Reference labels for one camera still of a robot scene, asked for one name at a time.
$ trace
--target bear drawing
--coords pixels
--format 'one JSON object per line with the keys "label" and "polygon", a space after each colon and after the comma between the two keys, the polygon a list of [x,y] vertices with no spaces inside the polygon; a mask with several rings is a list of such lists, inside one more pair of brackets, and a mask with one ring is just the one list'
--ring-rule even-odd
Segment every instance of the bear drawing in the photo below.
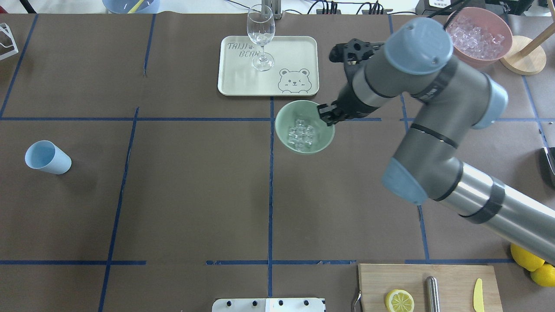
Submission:
{"label": "bear drawing", "polygon": [[279,71],[281,79],[277,84],[277,87],[282,93],[308,93],[308,90],[312,88],[312,84],[309,80],[309,70],[303,68],[298,72],[290,72],[288,69],[284,68]]}

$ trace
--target wooden cutting board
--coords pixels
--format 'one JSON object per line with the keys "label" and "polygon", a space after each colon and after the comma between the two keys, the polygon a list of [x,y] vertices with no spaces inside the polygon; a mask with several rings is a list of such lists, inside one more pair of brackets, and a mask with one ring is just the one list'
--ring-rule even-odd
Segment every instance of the wooden cutting board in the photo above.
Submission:
{"label": "wooden cutting board", "polygon": [[437,279],[442,312],[474,312],[472,295],[477,278],[483,281],[485,312],[503,312],[492,266],[428,264],[359,264],[363,311],[387,312],[387,293],[404,289],[414,298],[414,312],[427,312],[428,276]]}

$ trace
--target wooden stand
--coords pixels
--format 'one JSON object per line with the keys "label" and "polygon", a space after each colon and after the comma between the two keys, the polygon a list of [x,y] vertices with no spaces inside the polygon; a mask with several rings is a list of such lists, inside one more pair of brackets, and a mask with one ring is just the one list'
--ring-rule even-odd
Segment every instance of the wooden stand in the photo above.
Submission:
{"label": "wooden stand", "polygon": [[546,66],[546,53],[539,45],[555,33],[555,9],[552,0],[548,3],[554,22],[534,40],[523,36],[513,36],[511,49],[501,58],[501,63],[509,70],[529,76],[541,72]]}

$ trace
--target wine glass stem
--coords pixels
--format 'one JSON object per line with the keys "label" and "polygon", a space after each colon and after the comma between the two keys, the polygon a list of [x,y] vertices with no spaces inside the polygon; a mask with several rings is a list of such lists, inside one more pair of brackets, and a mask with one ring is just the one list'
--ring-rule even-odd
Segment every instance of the wine glass stem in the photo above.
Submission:
{"label": "wine glass stem", "polygon": [[266,62],[266,54],[264,53],[264,46],[262,46],[262,55],[260,56],[261,62]]}

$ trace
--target green bowl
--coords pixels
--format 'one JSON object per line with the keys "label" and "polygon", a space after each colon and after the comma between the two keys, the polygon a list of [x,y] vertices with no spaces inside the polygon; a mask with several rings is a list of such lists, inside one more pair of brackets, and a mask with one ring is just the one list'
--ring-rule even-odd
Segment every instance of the green bowl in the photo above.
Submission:
{"label": "green bowl", "polygon": [[[275,129],[277,137],[287,148],[299,154],[314,154],[330,145],[335,135],[335,126],[328,127],[318,115],[317,103],[309,100],[296,100],[288,103],[277,113]],[[287,141],[289,129],[295,125],[297,119],[303,119],[314,127],[315,142],[307,150],[296,150]]]}

